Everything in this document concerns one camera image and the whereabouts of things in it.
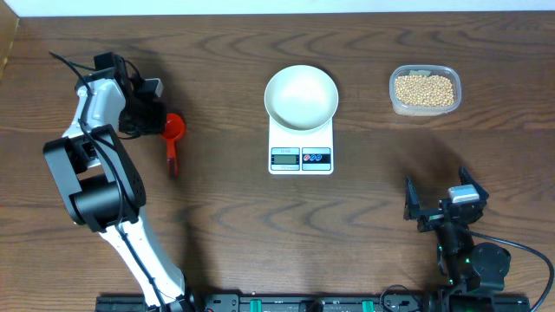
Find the red plastic measuring scoop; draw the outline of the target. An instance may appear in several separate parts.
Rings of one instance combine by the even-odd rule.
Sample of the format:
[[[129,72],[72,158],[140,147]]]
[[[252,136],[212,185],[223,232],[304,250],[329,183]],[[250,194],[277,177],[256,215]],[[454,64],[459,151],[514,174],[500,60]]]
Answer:
[[[175,113],[166,115],[165,130],[160,135],[166,142],[166,163],[168,173],[171,177],[178,176],[178,160],[176,144],[186,133],[186,123],[184,119]]]

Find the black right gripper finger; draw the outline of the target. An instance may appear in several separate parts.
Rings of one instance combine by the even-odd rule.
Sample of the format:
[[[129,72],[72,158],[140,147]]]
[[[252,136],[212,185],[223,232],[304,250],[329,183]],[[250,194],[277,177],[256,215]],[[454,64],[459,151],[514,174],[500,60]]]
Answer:
[[[420,200],[415,186],[409,176],[405,178],[405,205],[403,218],[405,220],[417,219],[420,216]]]
[[[462,185],[471,185],[479,195],[480,200],[489,199],[489,193],[471,176],[469,171],[461,166],[458,170],[459,179]]]

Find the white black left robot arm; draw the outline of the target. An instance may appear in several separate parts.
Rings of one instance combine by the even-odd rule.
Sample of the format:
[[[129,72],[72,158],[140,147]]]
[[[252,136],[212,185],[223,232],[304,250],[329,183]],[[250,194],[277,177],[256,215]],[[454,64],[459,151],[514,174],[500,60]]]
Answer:
[[[146,191],[115,129],[141,104],[154,104],[160,79],[130,92],[114,78],[88,80],[76,90],[75,117],[43,155],[70,217],[99,234],[120,255],[155,311],[199,311],[202,302],[161,246],[147,220]]]

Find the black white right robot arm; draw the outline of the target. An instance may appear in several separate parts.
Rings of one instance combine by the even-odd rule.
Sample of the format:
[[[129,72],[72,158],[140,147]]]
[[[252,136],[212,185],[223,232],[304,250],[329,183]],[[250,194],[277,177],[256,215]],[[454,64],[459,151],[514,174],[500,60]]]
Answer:
[[[437,237],[437,260],[448,285],[428,295],[425,311],[494,311],[495,295],[505,288],[510,253],[493,243],[476,244],[468,226],[483,216],[489,194],[465,168],[459,169],[460,185],[435,208],[421,207],[411,178],[405,178],[403,218],[415,220],[419,232]]]

